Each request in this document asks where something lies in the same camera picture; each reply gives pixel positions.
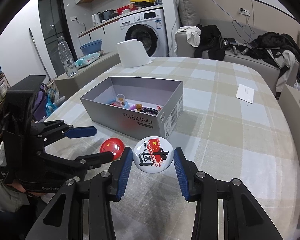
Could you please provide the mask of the left hand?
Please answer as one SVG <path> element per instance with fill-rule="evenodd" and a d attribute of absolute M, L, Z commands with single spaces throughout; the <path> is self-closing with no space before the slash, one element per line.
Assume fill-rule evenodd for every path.
<path fill-rule="evenodd" d="M 26 189 L 23 188 L 23 186 L 17 182 L 17 181 L 13 181 L 11 184 L 5 184 L 7 187 L 10 187 L 18 192 L 21 192 L 21 193 L 28 193 L 28 191 Z"/>

